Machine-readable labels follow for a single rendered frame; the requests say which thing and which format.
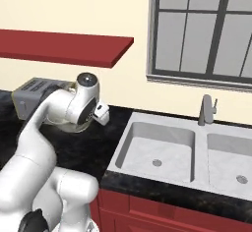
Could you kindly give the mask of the pale bowl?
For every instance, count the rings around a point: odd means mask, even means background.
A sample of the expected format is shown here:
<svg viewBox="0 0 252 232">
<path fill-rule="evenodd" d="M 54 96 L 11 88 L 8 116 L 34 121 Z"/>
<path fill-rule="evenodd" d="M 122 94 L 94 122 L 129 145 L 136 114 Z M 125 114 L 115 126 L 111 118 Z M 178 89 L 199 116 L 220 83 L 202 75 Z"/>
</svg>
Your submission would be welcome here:
<svg viewBox="0 0 252 232">
<path fill-rule="evenodd" d="M 86 130 L 89 125 L 91 124 L 90 121 L 85 122 L 84 124 L 74 124 L 69 121 L 63 121 L 59 123 L 55 123 L 55 126 L 65 132 L 65 133 L 82 133 L 84 130 Z"/>
</svg>

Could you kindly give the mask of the red cabinet door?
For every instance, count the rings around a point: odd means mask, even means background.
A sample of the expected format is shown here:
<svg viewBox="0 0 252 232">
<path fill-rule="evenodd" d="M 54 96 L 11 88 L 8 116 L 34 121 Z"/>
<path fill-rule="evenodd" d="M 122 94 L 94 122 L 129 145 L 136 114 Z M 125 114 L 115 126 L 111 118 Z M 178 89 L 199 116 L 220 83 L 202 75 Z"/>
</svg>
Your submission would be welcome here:
<svg viewBox="0 0 252 232">
<path fill-rule="evenodd" d="M 132 232 L 126 217 L 104 209 L 99 213 L 102 232 Z"/>
</svg>

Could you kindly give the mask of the grey framed window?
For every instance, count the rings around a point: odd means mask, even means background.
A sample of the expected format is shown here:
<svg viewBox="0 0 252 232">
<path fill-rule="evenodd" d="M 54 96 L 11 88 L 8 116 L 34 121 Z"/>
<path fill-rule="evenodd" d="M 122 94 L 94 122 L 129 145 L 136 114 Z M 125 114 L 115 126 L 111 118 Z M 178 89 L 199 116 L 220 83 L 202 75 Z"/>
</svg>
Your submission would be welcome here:
<svg viewBox="0 0 252 232">
<path fill-rule="evenodd" d="M 252 0 L 150 0 L 147 78 L 252 90 Z"/>
</svg>

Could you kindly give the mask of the red sink cabinet front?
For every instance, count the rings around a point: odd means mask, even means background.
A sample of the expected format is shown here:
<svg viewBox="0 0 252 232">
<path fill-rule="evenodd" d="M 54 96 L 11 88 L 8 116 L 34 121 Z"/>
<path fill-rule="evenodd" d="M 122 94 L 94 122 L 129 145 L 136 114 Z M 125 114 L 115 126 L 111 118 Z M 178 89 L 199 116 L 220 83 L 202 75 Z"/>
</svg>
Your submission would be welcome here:
<svg viewBox="0 0 252 232">
<path fill-rule="evenodd" d="M 202 232 L 252 232 L 252 224 L 133 196 L 129 197 L 129 208 L 132 215 L 162 225 L 177 225 Z"/>
</svg>

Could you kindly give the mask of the red wall shelf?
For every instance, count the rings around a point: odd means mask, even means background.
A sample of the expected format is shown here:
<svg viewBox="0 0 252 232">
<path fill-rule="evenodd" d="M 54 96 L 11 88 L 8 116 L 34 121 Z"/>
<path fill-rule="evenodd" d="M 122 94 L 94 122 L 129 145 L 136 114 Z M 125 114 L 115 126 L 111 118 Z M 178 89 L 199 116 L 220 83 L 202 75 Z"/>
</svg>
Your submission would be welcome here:
<svg viewBox="0 0 252 232">
<path fill-rule="evenodd" d="M 0 57 L 111 69 L 133 37 L 0 29 Z"/>
</svg>

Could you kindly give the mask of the grey double sink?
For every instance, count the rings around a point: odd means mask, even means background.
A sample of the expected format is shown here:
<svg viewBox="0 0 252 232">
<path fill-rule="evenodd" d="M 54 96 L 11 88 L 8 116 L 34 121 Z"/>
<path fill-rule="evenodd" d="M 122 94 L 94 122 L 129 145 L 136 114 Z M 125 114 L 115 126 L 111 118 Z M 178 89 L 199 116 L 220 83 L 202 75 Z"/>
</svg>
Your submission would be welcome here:
<svg viewBox="0 0 252 232">
<path fill-rule="evenodd" d="M 107 169 L 252 201 L 252 129 L 134 112 Z"/>
</svg>

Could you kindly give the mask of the grey faucet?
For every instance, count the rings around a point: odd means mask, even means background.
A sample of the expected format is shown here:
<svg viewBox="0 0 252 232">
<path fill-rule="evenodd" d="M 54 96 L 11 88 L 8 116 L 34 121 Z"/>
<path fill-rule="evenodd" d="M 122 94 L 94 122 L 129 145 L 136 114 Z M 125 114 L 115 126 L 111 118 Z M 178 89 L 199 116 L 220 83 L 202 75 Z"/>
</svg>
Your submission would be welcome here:
<svg viewBox="0 0 252 232">
<path fill-rule="evenodd" d="M 215 103 L 212 103 L 212 97 L 209 94 L 203 96 L 198 119 L 199 126 L 214 123 L 214 115 L 217 113 L 217 103 L 217 100 L 215 100 Z"/>
</svg>

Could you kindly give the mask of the grey toaster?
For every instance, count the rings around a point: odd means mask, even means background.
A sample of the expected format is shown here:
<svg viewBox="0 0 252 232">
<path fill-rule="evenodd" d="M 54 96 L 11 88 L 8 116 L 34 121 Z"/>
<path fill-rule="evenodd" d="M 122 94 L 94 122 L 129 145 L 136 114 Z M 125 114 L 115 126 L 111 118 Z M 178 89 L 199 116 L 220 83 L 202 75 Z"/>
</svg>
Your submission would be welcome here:
<svg viewBox="0 0 252 232">
<path fill-rule="evenodd" d="M 12 92 L 12 100 L 21 120 L 26 120 L 36 107 L 43 92 L 50 86 L 58 85 L 64 89 L 72 86 L 72 82 L 32 78 Z"/>
</svg>

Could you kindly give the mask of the red narrow drawer front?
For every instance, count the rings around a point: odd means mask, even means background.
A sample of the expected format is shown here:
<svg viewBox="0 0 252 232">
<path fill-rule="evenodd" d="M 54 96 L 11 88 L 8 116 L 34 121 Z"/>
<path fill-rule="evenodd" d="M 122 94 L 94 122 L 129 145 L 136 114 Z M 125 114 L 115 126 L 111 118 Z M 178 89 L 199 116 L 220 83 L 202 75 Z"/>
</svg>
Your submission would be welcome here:
<svg viewBox="0 0 252 232">
<path fill-rule="evenodd" d="M 99 205 L 105 210 L 127 214 L 129 203 L 128 195 L 104 189 L 99 190 Z"/>
</svg>

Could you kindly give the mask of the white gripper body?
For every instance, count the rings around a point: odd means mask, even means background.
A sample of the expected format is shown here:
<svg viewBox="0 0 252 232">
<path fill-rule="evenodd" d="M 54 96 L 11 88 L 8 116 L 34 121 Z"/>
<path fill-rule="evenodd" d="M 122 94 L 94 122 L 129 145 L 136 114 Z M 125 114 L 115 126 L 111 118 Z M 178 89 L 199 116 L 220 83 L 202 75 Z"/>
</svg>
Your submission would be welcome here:
<svg viewBox="0 0 252 232">
<path fill-rule="evenodd" d="M 98 119 L 102 126 L 105 126 L 109 121 L 109 106 L 101 101 L 98 107 Z"/>
</svg>

